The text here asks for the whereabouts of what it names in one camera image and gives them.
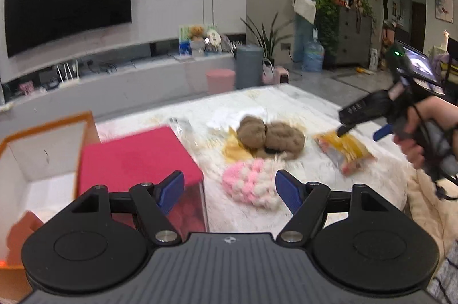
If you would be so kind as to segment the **person's right hand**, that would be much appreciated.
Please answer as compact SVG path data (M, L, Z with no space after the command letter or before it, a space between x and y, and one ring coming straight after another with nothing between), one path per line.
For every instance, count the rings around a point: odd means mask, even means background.
M404 125L406 134L413 134L418 125L424 121L434 120L443 130L453 129L453 152L457 156L457 106L438 98L430 96L409 107L407 112L407 123ZM394 142L400 147L406 159L419 169L423 166L425 157L423 148L412 138L401 139L394 136Z

